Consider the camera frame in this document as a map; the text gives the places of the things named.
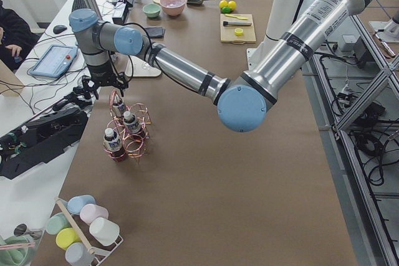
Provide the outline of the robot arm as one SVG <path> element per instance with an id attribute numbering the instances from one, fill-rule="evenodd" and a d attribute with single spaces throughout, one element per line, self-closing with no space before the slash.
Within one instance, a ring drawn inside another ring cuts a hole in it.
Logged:
<path id="1" fill-rule="evenodd" d="M 82 80 L 86 91 L 96 93 L 100 87 L 126 90 L 128 79 L 114 71 L 108 53 L 136 56 L 176 83 L 209 98 L 225 127 L 248 132 L 263 123 L 277 103 L 280 89 L 330 35 L 350 16 L 363 12 L 371 1 L 313 0 L 259 62 L 252 67 L 240 63 L 231 79 L 219 77 L 151 41 L 137 29 L 101 21 L 91 9 L 71 12 L 69 25 L 89 70 Z"/>

